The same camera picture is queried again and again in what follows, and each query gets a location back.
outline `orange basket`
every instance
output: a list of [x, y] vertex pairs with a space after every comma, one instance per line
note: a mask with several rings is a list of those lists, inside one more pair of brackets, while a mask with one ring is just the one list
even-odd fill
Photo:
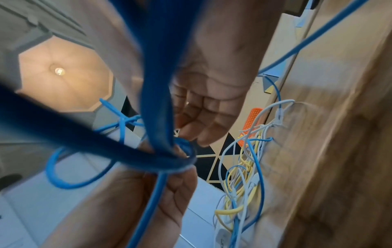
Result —
[[[262, 108], [260, 108], [260, 107], [255, 107], [255, 108], [253, 108], [251, 111], [250, 111], [250, 113], [249, 113], [249, 115], [248, 115], [248, 118], [246, 119], [246, 122], [245, 122], [245, 125], [244, 125], [244, 127], [242, 128], [242, 130], [245, 130], [245, 129], [248, 129], [248, 128], [250, 128], [251, 126], [252, 126], [252, 123], [254, 122], [254, 120], [256, 119], [256, 117], [257, 117], [257, 115], [262, 111], [263, 109]], [[239, 141], [239, 142], [237, 142], [241, 147], [244, 145], [244, 141]]]

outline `hand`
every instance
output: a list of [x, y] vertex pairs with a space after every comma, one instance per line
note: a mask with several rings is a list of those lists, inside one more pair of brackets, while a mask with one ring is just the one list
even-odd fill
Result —
[[[145, 143], [140, 146], [148, 150]], [[108, 174], [56, 228], [41, 248], [125, 248], [145, 209], [156, 176], [125, 167]], [[169, 176], [138, 248], [173, 248], [197, 186], [196, 168]]]
[[[207, 146], [226, 135], [240, 114], [284, 2], [206, 1], [172, 90], [180, 137]], [[141, 54], [123, 21], [106, 0], [72, 0], [72, 4], [75, 16], [137, 111]]]

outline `orange object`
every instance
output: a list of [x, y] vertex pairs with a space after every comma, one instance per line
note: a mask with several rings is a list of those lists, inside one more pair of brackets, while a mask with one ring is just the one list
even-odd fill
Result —
[[[248, 118], [246, 119], [245, 125], [242, 128], [242, 130], [248, 129], [252, 126], [252, 123], [254, 122], [254, 120], [256, 119], [257, 115], [262, 111], [263, 109], [260, 107], [255, 107], [253, 108], [249, 115]], [[237, 142], [241, 147], [244, 145], [244, 141], [239, 141]]]

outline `wood grain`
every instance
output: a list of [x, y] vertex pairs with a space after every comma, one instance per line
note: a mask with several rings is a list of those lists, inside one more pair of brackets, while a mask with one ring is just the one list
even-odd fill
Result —
[[[348, 2], [324, 0], [309, 33]], [[391, 31], [392, 2], [372, 0], [298, 54], [254, 247], [391, 247]]]

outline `octagonal ceiling panel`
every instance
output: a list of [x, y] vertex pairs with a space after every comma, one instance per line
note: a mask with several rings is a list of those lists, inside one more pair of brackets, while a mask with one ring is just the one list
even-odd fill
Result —
[[98, 54], [52, 36], [19, 54], [23, 93], [59, 112], [93, 111], [112, 94], [113, 75]]

